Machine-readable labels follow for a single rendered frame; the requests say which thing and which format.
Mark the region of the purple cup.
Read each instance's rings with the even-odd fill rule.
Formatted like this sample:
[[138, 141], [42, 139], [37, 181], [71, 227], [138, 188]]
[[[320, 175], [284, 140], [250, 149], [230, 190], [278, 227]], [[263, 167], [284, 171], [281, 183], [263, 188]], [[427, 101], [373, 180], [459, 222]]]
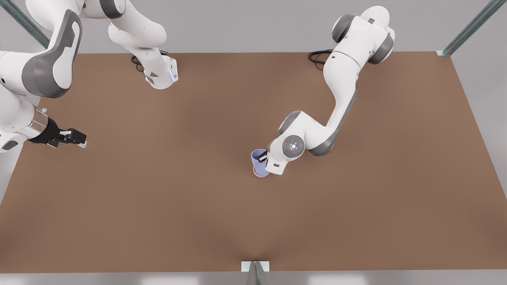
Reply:
[[257, 175], [269, 174], [269, 172], [265, 170], [267, 161], [264, 161], [263, 163], [260, 163], [259, 161], [257, 161], [257, 156], [261, 153], [266, 153], [266, 152], [267, 152], [266, 149], [259, 148], [251, 153], [252, 169], [253, 169], [253, 172]]

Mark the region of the silver frame post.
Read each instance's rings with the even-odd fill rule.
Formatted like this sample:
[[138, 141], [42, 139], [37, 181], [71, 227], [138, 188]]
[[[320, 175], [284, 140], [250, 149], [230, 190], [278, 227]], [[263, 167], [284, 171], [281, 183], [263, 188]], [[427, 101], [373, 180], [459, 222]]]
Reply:
[[49, 38], [28, 18], [13, 0], [0, 0], [0, 7], [16, 20], [41, 46], [44, 48], [48, 47], [50, 43]]
[[443, 49], [436, 51], [438, 57], [452, 56], [507, 0], [490, 0], [487, 5]]
[[269, 261], [242, 261], [241, 272], [248, 272], [246, 285], [270, 285], [266, 272], [270, 271]]

